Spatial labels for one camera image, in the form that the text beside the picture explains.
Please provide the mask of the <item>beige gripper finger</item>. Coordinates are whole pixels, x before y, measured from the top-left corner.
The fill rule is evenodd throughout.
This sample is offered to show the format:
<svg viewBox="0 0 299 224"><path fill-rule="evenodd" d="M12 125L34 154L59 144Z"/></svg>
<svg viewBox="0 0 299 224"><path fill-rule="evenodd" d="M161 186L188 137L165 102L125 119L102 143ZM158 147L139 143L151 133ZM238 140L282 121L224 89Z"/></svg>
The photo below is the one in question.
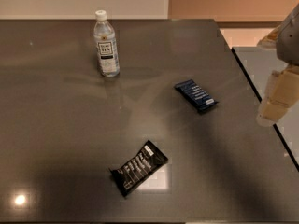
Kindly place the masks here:
<svg viewBox="0 0 299 224"><path fill-rule="evenodd" d="M261 49L275 49L276 42L278 39L279 28L280 26L276 27L268 35L260 39L257 43L257 46Z"/></svg>
<svg viewBox="0 0 299 224"><path fill-rule="evenodd" d="M289 64L280 72L274 70L258 108L257 122L264 127L276 124L298 100L299 66Z"/></svg>

